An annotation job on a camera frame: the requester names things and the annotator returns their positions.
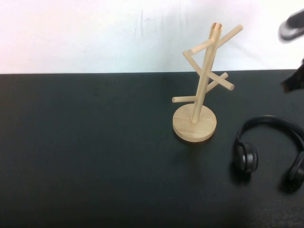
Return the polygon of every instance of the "ear cushion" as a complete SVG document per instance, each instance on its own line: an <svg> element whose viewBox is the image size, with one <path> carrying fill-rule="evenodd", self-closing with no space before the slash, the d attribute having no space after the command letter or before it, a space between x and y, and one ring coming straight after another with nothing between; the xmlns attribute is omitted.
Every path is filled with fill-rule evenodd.
<svg viewBox="0 0 304 228"><path fill-rule="evenodd" d="M258 155L257 150L250 142L243 143L246 154L247 169L246 172L254 172L257 170Z"/></svg>
<svg viewBox="0 0 304 228"><path fill-rule="evenodd" d="M289 180L304 181L304 152L301 151L289 171Z"/></svg>
<svg viewBox="0 0 304 228"><path fill-rule="evenodd" d="M233 153L233 162L235 166L241 171L246 171L247 161L243 143L237 143Z"/></svg>

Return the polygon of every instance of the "wood grain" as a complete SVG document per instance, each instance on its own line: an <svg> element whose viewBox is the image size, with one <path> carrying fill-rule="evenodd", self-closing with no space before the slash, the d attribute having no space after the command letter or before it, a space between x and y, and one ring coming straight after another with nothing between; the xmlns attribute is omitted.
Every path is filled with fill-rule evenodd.
<svg viewBox="0 0 304 228"><path fill-rule="evenodd" d="M175 133L188 142L201 142L212 136L217 125L214 113L202 106L200 118L197 123L191 121L194 104L186 104L176 110L173 116L173 129Z"/></svg>

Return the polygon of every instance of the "black tabletop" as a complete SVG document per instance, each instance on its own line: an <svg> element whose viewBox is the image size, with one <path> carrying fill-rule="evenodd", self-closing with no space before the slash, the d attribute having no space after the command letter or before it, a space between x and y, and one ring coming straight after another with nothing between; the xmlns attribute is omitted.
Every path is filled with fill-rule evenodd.
<svg viewBox="0 0 304 228"><path fill-rule="evenodd" d="M246 119L304 127L304 90L280 86L293 72L228 72L235 89L206 95L218 124L203 143L172 128L185 103L171 99L195 95L195 73L1 75L0 226L304 226L304 186L284 184L298 153L288 134L252 129L257 171L231 165Z"/></svg>

